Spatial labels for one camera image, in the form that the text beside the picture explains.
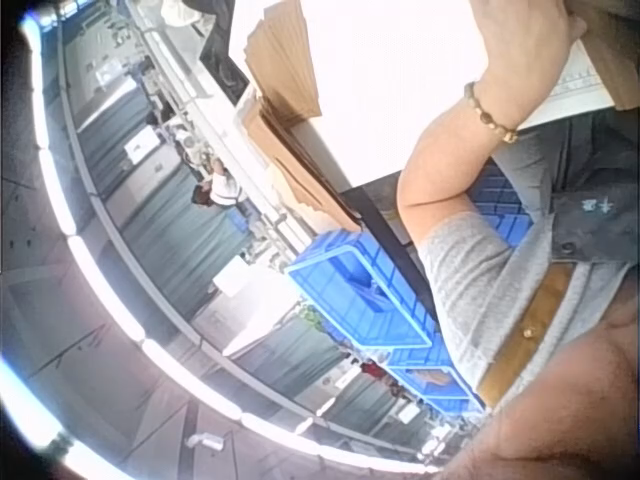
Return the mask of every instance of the gray t-shirt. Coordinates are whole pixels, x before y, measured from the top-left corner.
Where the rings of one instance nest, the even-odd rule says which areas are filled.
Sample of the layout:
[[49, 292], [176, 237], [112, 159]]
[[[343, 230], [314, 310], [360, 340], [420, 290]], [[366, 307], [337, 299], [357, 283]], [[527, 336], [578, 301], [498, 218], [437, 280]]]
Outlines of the gray t-shirt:
[[[547, 271], [552, 223], [552, 216], [542, 218], [512, 249], [480, 214], [466, 212], [443, 222], [419, 246], [449, 354], [474, 390]], [[577, 265], [538, 351], [497, 409], [520, 393], [559, 347], [600, 321], [629, 267]]]

